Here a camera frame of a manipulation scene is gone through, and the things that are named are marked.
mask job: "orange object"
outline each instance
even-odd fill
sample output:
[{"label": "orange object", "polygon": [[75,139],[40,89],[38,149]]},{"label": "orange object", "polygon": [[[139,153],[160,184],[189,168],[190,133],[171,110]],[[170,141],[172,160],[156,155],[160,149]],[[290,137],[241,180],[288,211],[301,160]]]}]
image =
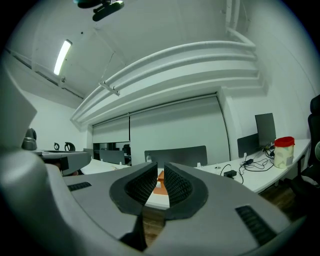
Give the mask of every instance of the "orange object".
[{"label": "orange object", "polygon": [[159,174],[157,181],[160,182],[161,187],[155,187],[153,190],[153,193],[158,194],[158,195],[168,195],[168,192],[165,187],[165,172],[164,171],[162,171]]}]

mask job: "red lid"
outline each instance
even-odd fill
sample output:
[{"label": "red lid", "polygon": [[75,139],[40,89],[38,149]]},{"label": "red lid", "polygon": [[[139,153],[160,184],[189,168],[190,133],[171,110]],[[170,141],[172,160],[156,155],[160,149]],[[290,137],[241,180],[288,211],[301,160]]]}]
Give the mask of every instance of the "red lid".
[{"label": "red lid", "polygon": [[281,148],[290,147],[294,144],[295,144],[294,137],[282,137],[282,138],[278,138],[274,141],[274,146],[281,147]]}]

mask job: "roller blind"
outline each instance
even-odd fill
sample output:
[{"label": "roller blind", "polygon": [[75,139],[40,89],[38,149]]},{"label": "roller blind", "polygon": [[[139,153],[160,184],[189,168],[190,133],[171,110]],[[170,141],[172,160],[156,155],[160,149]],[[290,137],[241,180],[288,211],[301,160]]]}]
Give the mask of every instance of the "roller blind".
[{"label": "roller blind", "polygon": [[93,143],[129,141],[129,117],[109,121],[93,127]]},{"label": "roller blind", "polygon": [[216,96],[182,102],[130,117],[133,165],[145,151],[206,146],[208,165],[230,160],[225,122]]}]

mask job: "ceiling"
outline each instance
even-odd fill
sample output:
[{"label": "ceiling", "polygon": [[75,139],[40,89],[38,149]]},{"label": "ceiling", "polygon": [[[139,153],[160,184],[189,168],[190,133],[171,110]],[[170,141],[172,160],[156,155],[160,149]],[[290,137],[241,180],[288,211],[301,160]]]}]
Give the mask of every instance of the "ceiling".
[{"label": "ceiling", "polygon": [[[225,39],[225,9],[226,0],[124,0],[123,9],[94,22],[93,9],[80,9],[72,0],[43,0],[21,20],[6,48],[84,98],[99,81],[152,53]],[[72,46],[57,76],[66,39]]]}]

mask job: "fluorescent light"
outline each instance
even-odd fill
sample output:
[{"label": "fluorescent light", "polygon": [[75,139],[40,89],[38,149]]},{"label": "fluorescent light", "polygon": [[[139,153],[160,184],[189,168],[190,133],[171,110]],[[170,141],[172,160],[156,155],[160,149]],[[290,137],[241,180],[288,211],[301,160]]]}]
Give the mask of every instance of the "fluorescent light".
[{"label": "fluorescent light", "polygon": [[65,40],[63,42],[58,58],[56,59],[56,63],[53,71],[53,73],[55,73],[56,75],[59,75],[62,63],[64,62],[64,59],[71,45],[72,45],[72,42],[70,42],[69,40]]}]

